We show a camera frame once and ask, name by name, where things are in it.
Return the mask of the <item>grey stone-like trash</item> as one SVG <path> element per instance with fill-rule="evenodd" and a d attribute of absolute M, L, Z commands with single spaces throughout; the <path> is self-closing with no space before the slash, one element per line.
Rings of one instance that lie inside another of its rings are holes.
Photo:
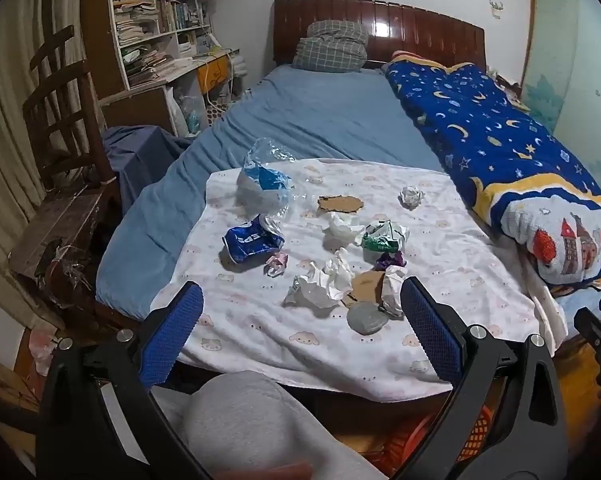
<path fill-rule="evenodd" d="M 379 332 L 389 321 L 389 316 L 376 304 L 356 302 L 347 313 L 348 326 L 359 335 L 369 336 Z"/>

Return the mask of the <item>purple wrapper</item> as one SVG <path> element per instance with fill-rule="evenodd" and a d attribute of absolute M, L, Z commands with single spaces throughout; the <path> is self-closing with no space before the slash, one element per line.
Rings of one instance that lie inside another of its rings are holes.
<path fill-rule="evenodd" d="M 375 264 L 376 271 L 386 271 L 389 266 L 405 266 L 405 259 L 401 250 L 398 252 L 383 252 Z"/>

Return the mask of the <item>brown cardboard piece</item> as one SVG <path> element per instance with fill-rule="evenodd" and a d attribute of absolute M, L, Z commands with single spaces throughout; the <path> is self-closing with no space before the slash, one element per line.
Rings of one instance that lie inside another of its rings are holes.
<path fill-rule="evenodd" d="M 352 307 L 357 302 L 368 302 L 379 306 L 381 304 L 384 276 L 384 271 L 375 270 L 358 274 L 351 282 L 351 291 L 343 297 L 341 303 L 347 308 Z"/>

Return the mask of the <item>green white wrapper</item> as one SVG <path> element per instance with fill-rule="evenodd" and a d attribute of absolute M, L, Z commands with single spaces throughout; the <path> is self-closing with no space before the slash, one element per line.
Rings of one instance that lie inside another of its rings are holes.
<path fill-rule="evenodd" d="M 375 220 L 365 227 L 361 246 L 370 252 L 401 252 L 410 231 L 391 220 Z"/>

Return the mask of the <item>large white tissue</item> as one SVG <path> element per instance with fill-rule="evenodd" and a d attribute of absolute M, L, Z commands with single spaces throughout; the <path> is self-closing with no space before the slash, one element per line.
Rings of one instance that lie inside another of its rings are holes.
<path fill-rule="evenodd" d="M 310 261 L 307 273 L 294 277 L 283 304 L 317 310 L 337 307 L 351 291 L 351 282 L 355 278 L 349 257 L 349 252 L 340 248 L 322 268 Z"/>

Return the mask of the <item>crushed blue can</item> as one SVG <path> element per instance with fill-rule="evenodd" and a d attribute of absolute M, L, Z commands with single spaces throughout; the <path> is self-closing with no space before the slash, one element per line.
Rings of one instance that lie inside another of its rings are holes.
<path fill-rule="evenodd" d="M 258 214 L 252 221 L 228 229 L 222 240 L 234 263 L 274 254 L 285 244 L 279 222 L 265 214 Z"/>

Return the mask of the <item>small white paper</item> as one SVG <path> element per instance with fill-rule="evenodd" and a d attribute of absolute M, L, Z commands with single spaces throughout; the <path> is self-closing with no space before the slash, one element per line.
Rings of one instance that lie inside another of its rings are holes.
<path fill-rule="evenodd" d="M 416 186 L 405 186 L 399 194 L 401 206 L 407 210 L 414 210 L 421 205 L 424 192 Z"/>

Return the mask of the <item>round cardboard piece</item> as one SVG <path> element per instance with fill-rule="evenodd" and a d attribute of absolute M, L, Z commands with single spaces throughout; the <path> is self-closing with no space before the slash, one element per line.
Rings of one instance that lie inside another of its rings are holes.
<path fill-rule="evenodd" d="M 323 195 L 317 199 L 317 206 L 325 212 L 355 214 L 364 207 L 364 203 L 360 198 L 350 195 Z"/>

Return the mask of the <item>pink paper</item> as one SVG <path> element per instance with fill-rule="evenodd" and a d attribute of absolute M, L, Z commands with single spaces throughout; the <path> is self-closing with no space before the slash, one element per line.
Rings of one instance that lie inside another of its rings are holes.
<path fill-rule="evenodd" d="M 284 274 L 288 262 L 288 255 L 286 252 L 276 252 L 266 262 L 264 267 L 264 273 L 269 278 L 277 278 Z"/>

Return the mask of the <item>dark wooden chair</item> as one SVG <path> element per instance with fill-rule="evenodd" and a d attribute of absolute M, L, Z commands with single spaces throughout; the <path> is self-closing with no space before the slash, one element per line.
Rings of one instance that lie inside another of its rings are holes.
<path fill-rule="evenodd" d="M 101 326 L 115 317 L 95 298 L 106 246 L 122 220 L 119 183 L 105 154 L 86 61 L 67 62 L 75 36 L 52 35 L 29 67 L 38 86 L 23 105 L 46 197 L 8 255 L 16 280 L 66 324 Z"/>

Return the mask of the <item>white patterned cloth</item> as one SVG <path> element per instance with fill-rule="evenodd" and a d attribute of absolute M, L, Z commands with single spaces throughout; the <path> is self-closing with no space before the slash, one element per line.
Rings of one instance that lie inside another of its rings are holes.
<path fill-rule="evenodd" d="M 522 340 L 547 327 L 547 288 L 516 245 L 471 216 L 442 172 L 373 162 L 285 162 L 297 195 L 282 223 L 286 266 L 271 276 L 265 260 L 233 262 L 223 236 L 254 218 L 238 170 L 213 174 L 206 206 L 152 308 L 169 304 L 193 281 L 204 310 L 182 351 L 184 361 L 218 372 L 254 370 L 282 384 L 347 392 L 378 402 L 445 391 L 412 327 L 391 320 L 361 335 L 347 322 L 360 289 L 381 295 L 376 255 L 359 244 L 368 224 L 407 230 L 404 268 L 467 324 Z"/>

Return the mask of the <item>crushed clear plastic bottle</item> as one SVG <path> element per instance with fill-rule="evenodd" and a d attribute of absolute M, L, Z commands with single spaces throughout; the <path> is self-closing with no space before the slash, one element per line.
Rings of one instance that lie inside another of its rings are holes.
<path fill-rule="evenodd" d="M 259 138 L 244 158 L 236 181 L 236 201 L 247 214 L 283 219 L 294 200 L 294 182 L 281 167 L 296 158 L 269 138 Z"/>

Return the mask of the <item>wooden bookshelf with books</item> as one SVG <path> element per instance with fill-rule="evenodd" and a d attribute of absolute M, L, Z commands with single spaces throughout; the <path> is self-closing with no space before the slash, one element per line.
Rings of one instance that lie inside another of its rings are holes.
<path fill-rule="evenodd" d="M 232 50 L 212 35 L 210 0 L 81 0 L 91 77 L 110 127 L 154 125 L 194 138 L 222 105 Z"/>

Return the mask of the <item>grey plaid pillow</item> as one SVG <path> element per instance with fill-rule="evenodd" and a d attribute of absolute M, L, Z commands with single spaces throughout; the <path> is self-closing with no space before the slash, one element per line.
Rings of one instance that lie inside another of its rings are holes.
<path fill-rule="evenodd" d="M 369 33 L 360 23 L 313 22 L 298 41 L 292 65 L 310 72 L 360 72 L 367 61 L 367 40 Z"/>

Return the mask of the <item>dark wooden headboard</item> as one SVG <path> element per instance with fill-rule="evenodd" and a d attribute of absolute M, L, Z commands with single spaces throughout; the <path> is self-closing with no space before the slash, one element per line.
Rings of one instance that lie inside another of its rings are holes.
<path fill-rule="evenodd" d="M 486 70 L 485 31 L 471 23 L 415 6 L 378 0 L 274 0 L 273 62 L 290 64 L 299 40 L 314 22 L 359 23 L 369 34 L 367 64 L 379 65 L 398 50 L 445 66 L 471 62 Z"/>

